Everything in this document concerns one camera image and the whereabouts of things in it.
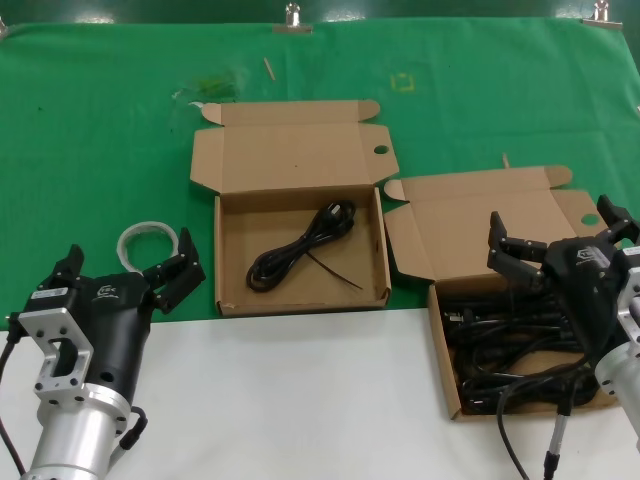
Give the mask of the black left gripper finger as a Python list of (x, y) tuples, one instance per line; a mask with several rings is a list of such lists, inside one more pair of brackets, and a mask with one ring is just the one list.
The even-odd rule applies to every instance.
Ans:
[(145, 302), (163, 314), (170, 313), (206, 279), (198, 250), (186, 227), (180, 231), (177, 253), (144, 270), (142, 276), (149, 286)]
[(84, 264), (84, 252), (77, 244), (72, 244), (68, 254), (59, 260), (37, 291), (67, 287), (80, 290), (82, 288), (81, 270)]

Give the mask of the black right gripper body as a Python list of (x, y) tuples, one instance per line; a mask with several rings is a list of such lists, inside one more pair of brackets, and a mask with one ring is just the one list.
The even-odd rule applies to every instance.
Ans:
[(633, 255), (620, 237), (575, 237), (551, 243), (542, 273), (589, 359), (629, 341), (618, 320), (619, 300), (633, 293)]

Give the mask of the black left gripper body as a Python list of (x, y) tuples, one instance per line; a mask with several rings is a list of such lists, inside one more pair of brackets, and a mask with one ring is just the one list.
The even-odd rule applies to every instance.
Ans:
[(120, 273), (81, 276), (68, 285), (55, 279), (52, 287), (68, 291), (33, 296), (27, 300), (27, 310), (66, 308), (93, 347), (85, 381), (133, 400), (154, 310), (147, 281), (137, 273)]

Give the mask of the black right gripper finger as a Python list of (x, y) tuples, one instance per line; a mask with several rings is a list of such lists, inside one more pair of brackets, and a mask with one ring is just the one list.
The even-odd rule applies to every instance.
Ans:
[(599, 245), (611, 245), (628, 240), (635, 243), (635, 219), (629, 211), (615, 205), (607, 195), (600, 195), (597, 211), (606, 227), (597, 235)]
[(510, 237), (497, 211), (490, 215), (487, 267), (507, 281), (533, 291), (544, 287), (545, 276), (534, 264), (542, 264), (548, 245), (544, 242)]

